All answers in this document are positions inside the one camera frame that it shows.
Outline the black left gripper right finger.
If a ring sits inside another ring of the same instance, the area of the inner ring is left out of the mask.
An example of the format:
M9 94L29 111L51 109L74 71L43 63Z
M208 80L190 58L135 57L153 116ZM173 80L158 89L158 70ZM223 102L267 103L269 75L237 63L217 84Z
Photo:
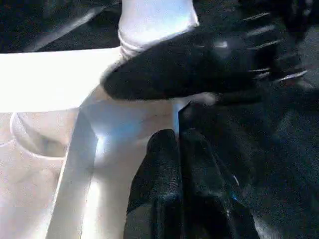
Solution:
M239 186L205 136L186 130L179 145L189 238L259 238Z

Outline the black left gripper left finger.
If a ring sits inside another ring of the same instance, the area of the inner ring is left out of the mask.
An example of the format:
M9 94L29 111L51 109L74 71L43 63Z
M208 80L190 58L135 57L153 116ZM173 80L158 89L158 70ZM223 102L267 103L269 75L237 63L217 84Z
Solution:
M178 143L172 129L154 133L130 188L125 239L180 239L183 191Z

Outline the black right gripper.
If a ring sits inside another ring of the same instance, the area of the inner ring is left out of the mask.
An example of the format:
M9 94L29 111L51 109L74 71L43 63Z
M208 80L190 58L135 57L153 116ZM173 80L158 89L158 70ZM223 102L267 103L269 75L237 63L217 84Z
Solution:
M299 45L319 23L316 0L224 0L221 100L260 100L296 84L312 63Z

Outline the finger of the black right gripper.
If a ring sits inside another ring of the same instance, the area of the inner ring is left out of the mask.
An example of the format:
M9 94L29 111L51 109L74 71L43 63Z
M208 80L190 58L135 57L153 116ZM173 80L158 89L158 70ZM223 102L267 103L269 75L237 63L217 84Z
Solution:
M239 32L191 31L160 42L103 77L119 100L160 100L250 86L248 42Z

